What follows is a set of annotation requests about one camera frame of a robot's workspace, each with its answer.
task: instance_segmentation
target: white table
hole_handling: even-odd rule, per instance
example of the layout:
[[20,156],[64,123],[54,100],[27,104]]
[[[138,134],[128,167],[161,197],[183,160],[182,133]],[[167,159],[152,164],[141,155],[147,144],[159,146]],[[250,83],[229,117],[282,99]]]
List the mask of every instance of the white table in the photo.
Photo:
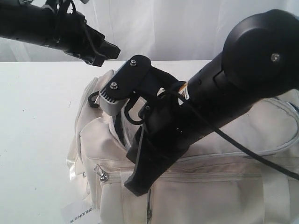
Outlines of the white table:
[[[152,62],[188,80],[208,61]],[[81,62],[0,63],[0,222],[62,224],[74,202],[66,156],[85,86],[117,70]]]

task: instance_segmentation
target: metal zipper pull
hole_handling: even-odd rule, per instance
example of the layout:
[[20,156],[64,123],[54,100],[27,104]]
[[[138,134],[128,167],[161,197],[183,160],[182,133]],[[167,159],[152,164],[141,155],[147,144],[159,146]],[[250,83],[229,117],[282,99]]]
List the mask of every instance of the metal zipper pull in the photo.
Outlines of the metal zipper pull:
[[150,200],[151,200],[151,189],[149,189],[148,192],[148,206],[146,208],[146,223],[150,224],[151,216],[152,216],[152,210],[150,209]]
[[100,181],[108,181],[109,175],[99,166],[99,164],[93,170],[100,176]]

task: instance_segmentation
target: white bag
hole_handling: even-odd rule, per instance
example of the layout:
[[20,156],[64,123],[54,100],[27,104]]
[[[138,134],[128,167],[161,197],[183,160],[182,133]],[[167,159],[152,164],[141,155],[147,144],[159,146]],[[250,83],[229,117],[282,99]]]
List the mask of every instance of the white bag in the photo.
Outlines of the white bag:
[[[99,223],[290,224],[299,218],[299,181],[247,157],[215,133],[193,144],[147,195],[133,195],[123,184],[134,170],[126,153],[138,127],[122,120],[123,146],[112,118],[87,102],[113,73],[86,88],[68,157],[71,180],[82,198],[99,209]],[[299,105],[296,91],[265,99],[222,130],[299,173],[299,115],[281,99]],[[136,118],[137,112],[133,108],[131,116]]]

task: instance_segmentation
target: cream duffel bag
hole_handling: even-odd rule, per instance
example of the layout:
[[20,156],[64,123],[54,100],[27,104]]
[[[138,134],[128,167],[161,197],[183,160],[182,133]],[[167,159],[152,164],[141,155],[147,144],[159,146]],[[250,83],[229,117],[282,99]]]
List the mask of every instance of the cream duffel bag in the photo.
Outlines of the cream duffel bag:
[[[134,169],[126,153],[138,127],[123,114],[116,120],[88,103],[113,74],[111,70],[87,86],[67,160],[74,186],[98,209],[100,224],[296,223],[299,181],[249,158],[215,133],[193,144],[147,195],[133,195],[124,187]],[[299,173],[298,101],[296,91],[262,100],[222,130]],[[138,104],[134,119],[143,102]]]

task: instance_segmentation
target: white backdrop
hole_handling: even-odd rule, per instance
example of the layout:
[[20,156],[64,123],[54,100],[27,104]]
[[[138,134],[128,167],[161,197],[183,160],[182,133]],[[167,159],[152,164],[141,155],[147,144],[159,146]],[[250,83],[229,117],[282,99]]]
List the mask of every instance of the white backdrop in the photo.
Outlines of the white backdrop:
[[[35,0],[42,6],[45,0]],[[151,60],[212,59],[242,19],[278,8],[299,15],[299,0],[75,0],[88,25],[121,49]],[[0,39],[0,61],[74,61],[53,49]]]

